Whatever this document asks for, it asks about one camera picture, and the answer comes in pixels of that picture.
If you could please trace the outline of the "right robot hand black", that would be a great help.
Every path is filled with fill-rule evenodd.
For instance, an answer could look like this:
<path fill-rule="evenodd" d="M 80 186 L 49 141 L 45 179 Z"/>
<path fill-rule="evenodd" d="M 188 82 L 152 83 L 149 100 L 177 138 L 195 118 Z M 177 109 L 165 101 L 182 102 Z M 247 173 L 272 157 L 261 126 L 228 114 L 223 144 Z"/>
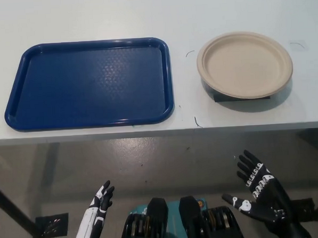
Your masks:
<path fill-rule="evenodd" d="M 222 199 L 245 216 L 265 224 L 271 233 L 278 234 L 297 217 L 291 199 L 277 178 L 263 162 L 248 150 L 239 156 L 237 176 L 249 189 L 253 200 L 223 194 Z"/>

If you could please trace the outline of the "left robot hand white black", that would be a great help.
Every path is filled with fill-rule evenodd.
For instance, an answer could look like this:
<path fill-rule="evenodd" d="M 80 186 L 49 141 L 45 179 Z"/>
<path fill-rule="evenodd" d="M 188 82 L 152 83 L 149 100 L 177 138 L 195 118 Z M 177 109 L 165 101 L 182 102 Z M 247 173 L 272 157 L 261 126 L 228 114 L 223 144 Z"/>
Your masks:
<path fill-rule="evenodd" d="M 112 206 L 114 186 L 106 181 L 94 195 L 89 207 L 85 210 L 76 238 L 100 238 L 107 210 Z"/>

